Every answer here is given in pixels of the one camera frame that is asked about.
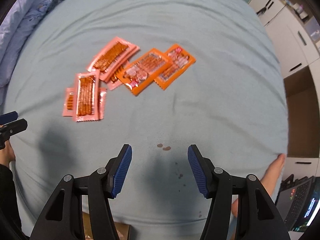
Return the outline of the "cardboard box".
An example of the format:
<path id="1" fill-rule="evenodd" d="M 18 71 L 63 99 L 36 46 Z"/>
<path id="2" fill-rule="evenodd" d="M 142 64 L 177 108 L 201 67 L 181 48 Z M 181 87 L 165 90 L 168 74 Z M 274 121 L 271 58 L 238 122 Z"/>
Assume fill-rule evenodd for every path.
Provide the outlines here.
<path id="1" fill-rule="evenodd" d="M 110 219 L 93 219 L 89 213 L 82 213 L 85 239 L 130 239 L 131 226 L 113 222 Z"/>

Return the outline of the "left bare foot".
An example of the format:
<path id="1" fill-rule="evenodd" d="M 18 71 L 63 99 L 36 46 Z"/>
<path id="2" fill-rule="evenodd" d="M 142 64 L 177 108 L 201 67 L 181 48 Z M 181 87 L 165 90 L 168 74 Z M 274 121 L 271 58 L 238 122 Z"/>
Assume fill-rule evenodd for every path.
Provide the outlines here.
<path id="1" fill-rule="evenodd" d="M 9 168 L 10 163 L 15 160 L 16 160 L 16 157 L 14 154 L 14 150 L 12 148 L 10 140 L 7 140 L 5 142 L 5 148 L 0 150 L 0 164 Z"/>

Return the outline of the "bare foot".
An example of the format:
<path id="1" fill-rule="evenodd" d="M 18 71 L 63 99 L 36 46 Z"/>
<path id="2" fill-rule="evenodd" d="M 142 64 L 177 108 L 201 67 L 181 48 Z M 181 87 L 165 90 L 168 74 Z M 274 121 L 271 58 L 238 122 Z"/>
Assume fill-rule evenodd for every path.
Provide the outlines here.
<path id="1" fill-rule="evenodd" d="M 7 140 L 5 142 L 5 148 L 0 150 L 0 164 L 9 168 L 10 163 L 15 160 L 16 160 L 16 157 L 14 154 L 14 150 L 12 148 L 10 140 Z"/>
<path id="2" fill-rule="evenodd" d="M 279 154 L 277 158 L 269 165 L 263 178 L 260 181 L 270 196 L 272 196 L 272 194 L 274 193 L 277 181 L 285 165 L 285 159 L 285 154 Z"/>

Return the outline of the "pink pack under left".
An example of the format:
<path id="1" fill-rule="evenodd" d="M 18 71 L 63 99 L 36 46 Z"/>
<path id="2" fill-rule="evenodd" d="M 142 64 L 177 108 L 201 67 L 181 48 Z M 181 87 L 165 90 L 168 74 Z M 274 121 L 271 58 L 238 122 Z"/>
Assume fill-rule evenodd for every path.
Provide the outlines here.
<path id="1" fill-rule="evenodd" d="M 63 116 L 72 116 L 73 115 L 73 95 L 74 95 L 74 88 L 66 88 L 65 94 L 65 102 L 63 106 Z M 99 120 L 104 118 L 104 109 L 105 109 L 105 101 L 106 101 L 107 89 L 100 87 L 99 88 L 99 104 L 98 104 L 98 111 L 99 111 Z"/>

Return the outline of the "pink pack under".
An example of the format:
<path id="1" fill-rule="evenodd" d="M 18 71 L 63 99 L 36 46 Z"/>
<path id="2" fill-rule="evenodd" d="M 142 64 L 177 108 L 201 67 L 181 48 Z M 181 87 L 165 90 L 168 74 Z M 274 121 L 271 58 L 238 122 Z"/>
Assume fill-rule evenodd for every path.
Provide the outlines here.
<path id="1" fill-rule="evenodd" d="M 74 88 L 66 88 L 65 94 L 65 102 L 63 106 L 63 116 L 72 116 L 73 115 L 73 95 L 74 95 Z M 104 118 L 104 109 L 105 109 L 105 101 L 106 101 L 107 89 L 100 87 L 99 88 L 99 104 L 98 104 L 98 111 L 99 111 L 99 120 Z"/>
<path id="2" fill-rule="evenodd" d="M 121 72 L 124 67 L 126 67 L 129 64 L 129 61 L 125 61 L 120 67 L 117 68 L 117 70 L 114 72 L 114 74 L 110 77 L 107 88 L 108 90 L 112 91 L 121 86 L 123 83 L 117 78 L 117 74 Z"/>

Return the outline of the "right bare foot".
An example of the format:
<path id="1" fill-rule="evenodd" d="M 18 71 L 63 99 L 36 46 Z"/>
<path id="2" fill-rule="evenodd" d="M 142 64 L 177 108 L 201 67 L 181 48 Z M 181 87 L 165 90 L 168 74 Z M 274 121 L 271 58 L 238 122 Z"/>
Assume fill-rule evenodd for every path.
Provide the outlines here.
<path id="1" fill-rule="evenodd" d="M 260 181 L 270 196 L 272 196 L 272 194 L 274 193 L 277 181 L 285 165 L 285 159 L 285 154 L 279 154 L 277 158 L 269 165 L 263 178 Z"/>

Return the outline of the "light blue bed sheet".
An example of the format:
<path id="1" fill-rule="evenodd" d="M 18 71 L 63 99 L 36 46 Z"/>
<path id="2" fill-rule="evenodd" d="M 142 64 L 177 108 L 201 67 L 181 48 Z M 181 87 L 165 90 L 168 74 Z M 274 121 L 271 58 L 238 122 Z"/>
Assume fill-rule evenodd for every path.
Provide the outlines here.
<path id="1" fill-rule="evenodd" d="M 65 90 L 114 37 L 196 62 L 166 90 L 108 92 L 100 121 L 62 116 Z M 22 220 L 35 221 L 63 176 L 87 176 L 132 146 L 113 217 L 136 239 L 198 239 L 210 202 L 187 159 L 195 144 L 229 174 L 261 178 L 288 142 L 279 61 L 244 0 L 65 0 L 36 27 L 11 77 L 4 110 L 28 122 L 11 139 Z"/>

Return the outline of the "pink stick snack pack left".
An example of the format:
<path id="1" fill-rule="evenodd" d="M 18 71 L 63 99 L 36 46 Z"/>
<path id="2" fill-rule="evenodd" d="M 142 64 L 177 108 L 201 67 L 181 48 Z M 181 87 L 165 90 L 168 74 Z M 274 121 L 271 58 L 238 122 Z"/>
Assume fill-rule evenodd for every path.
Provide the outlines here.
<path id="1" fill-rule="evenodd" d="M 99 119 L 99 75 L 99 70 L 75 75 L 73 99 L 73 120 L 75 122 Z"/>

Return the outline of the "pink stick snack pack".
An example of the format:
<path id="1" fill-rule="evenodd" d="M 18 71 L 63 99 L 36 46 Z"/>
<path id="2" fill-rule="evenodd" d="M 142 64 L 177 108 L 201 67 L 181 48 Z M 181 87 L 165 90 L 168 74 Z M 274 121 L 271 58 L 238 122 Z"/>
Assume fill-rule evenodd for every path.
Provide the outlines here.
<path id="1" fill-rule="evenodd" d="M 99 75 L 99 70 L 75 75 L 73 99 L 73 120 L 75 122 L 99 119 Z"/>
<path id="2" fill-rule="evenodd" d="M 99 70 L 99 79 L 108 82 L 115 71 L 139 50 L 139 46 L 115 37 L 95 56 L 87 70 Z"/>

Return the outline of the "pink pack under top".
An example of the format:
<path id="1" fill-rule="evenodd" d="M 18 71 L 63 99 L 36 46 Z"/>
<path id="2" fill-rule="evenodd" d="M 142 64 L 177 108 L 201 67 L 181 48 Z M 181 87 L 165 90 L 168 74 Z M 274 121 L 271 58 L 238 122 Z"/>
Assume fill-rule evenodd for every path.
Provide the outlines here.
<path id="1" fill-rule="evenodd" d="M 112 91 L 121 86 L 123 83 L 117 78 L 117 74 L 121 72 L 124 67 L 126 67 L 129 64 L 129 61 L 125 61 L 120 67 L 117 68 L 117 70 L 114 72 L 114 74 L 110 77 L 107 88 L 108 90 Z"/>

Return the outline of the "orange snack pack front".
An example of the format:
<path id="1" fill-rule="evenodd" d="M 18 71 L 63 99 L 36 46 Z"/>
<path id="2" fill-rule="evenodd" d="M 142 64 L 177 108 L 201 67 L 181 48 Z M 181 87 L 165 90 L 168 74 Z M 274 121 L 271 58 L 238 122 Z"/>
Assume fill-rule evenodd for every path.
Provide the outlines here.
<path id="1" fill-rule="evenodd" d="M 126 65 L 116 77 L 137 96 L 172 64 L 170 57 L 156 48 Z"/>

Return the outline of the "orange snack pack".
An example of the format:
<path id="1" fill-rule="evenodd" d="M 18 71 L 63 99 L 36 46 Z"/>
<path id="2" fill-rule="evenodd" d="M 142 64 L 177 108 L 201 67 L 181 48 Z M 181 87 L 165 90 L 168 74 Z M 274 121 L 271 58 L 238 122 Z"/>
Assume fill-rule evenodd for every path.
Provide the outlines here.
<path id="1" fill-rule="evenodd" d="M 179 76 L 181 76 L 192 64 L 195 57 L 183 49 L 179 44 L 172 45 L 166 52 L 171 59 L 171 65 L 155 78 L 155 83 L 162 90 L 166 90 Z"/>
<path id="2" fill-rule="evenodd" d="M 116 77 L 137 96 L 172 64 L 170 57 L 156 48 L 126 65 Z"/>

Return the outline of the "black laptop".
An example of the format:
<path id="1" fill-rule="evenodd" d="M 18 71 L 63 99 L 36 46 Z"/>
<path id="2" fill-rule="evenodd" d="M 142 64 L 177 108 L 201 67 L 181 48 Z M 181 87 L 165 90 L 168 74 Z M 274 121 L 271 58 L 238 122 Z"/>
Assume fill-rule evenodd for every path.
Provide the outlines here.
<path id="1" fill-rule="evenodd" d="M 306 231 L 319 212 L 319 177 L 289 176 L 281 184 L 276 207 L 288 231 Z"/>

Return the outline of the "pink stick snack pack top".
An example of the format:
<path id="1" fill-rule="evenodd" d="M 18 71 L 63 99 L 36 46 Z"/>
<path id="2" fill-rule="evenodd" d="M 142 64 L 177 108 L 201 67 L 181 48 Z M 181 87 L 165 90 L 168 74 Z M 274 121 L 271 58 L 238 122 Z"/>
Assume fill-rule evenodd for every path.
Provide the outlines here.
<path id="1" fill-rule="evenodd" d="M 139 50 L 139 46 L 115 37 L 95 56 L 87 70 L 99 70 L 99 79 L 108 82 L 115 71 Z"/>

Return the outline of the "white cabinet drawers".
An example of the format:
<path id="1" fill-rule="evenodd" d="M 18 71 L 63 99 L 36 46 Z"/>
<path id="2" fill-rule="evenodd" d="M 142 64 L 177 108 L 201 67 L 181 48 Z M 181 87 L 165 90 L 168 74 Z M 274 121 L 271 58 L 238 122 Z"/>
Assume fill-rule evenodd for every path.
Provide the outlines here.
<path id="1" fill-rule="evenodd" d="M 307 0 L 249 0 L 271 39 L 284 78 L 319 63 L 317 41 L 307 31 L 315 13 Z"/>

